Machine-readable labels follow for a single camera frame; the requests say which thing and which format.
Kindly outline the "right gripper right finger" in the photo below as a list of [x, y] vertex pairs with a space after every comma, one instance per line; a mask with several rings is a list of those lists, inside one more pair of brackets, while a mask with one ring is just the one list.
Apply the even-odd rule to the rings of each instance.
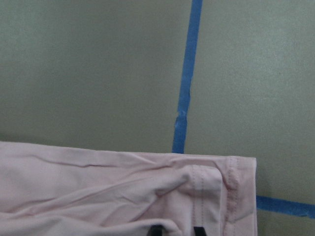
[[206, 231], [203, 226], [194, 226], [193, 231], [195, 236], [206, 236]]

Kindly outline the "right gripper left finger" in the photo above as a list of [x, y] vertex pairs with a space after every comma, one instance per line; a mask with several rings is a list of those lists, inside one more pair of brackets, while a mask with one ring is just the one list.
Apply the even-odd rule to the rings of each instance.
[[148, 236], [163, 236], [163, 226], [152, 225], [148, 231]]

